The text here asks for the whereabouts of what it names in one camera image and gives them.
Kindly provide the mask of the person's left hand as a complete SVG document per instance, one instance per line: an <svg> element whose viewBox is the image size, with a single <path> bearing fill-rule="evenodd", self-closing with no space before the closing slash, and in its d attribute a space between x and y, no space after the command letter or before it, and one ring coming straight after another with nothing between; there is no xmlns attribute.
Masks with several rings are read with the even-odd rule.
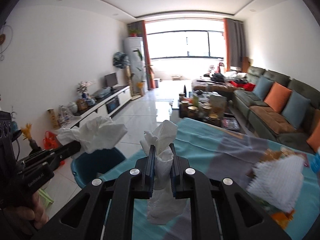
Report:
<svg viewBox="0 0 320 240"><path fill-rule="evenodd" d="M41 229L49 221L37 191L32 195L27 206L5 208L4 214L16 225L31 224L36 229Z"/></svg>

